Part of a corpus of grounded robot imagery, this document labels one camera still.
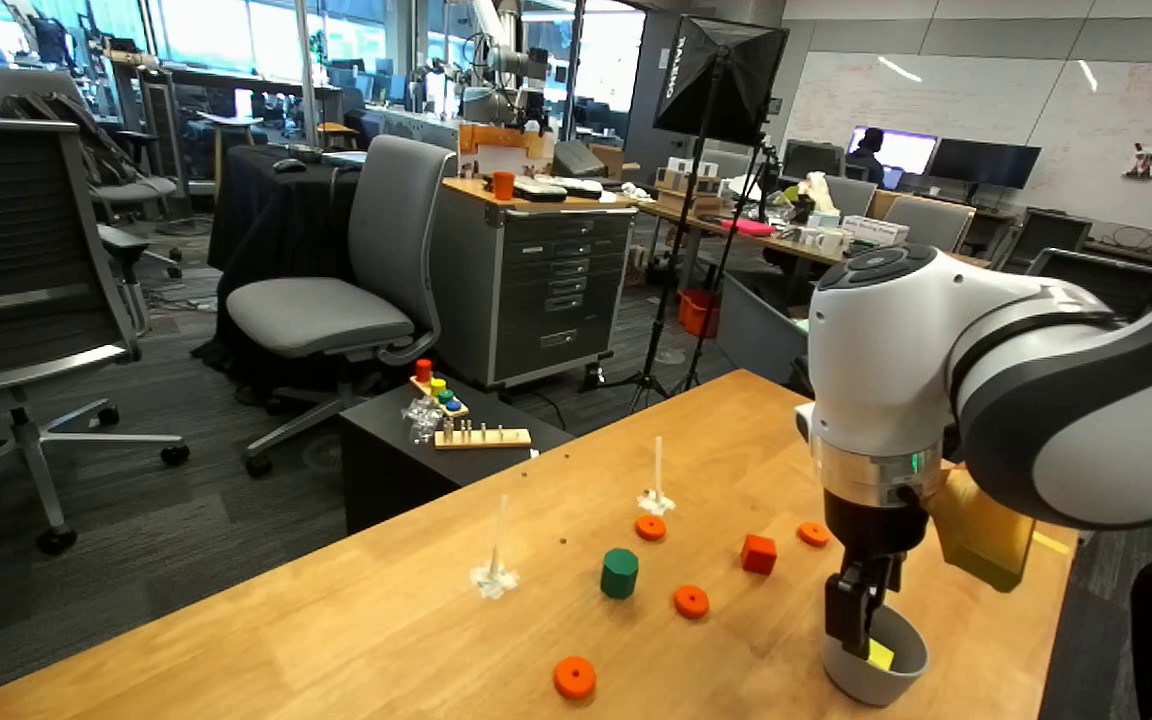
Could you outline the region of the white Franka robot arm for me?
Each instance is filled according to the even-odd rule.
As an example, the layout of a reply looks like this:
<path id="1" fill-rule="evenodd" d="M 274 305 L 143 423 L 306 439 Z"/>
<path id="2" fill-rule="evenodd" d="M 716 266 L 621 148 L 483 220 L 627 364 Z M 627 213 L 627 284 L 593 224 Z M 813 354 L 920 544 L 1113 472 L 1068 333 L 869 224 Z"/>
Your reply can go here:
<path id="1" fill-rule="evenodd" d="M 822 631 L 861 655 L 924 539 L 946 455 L 1065 530 L 1152 525 L 1152 300 L 1136 319 L 1058 276 L 869 249 L 809 305 L 809 446 L 844 563 Z"/>

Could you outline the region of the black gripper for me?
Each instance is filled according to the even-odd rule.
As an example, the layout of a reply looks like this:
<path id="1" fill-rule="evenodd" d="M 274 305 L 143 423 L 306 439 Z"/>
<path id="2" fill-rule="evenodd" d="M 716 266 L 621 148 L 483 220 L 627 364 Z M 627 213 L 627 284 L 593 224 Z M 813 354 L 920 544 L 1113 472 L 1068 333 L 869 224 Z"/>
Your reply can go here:
<path id="1" fill-rule="evenodd" d="M 822 498 L 826 531 L 844 544 L 844 563 L 822 582 L 822 631 L 869 661 L 885 591 L 901 589 L 905 555 L 924 539 L 929 511 L 910 499 L 862 508 Z"/>

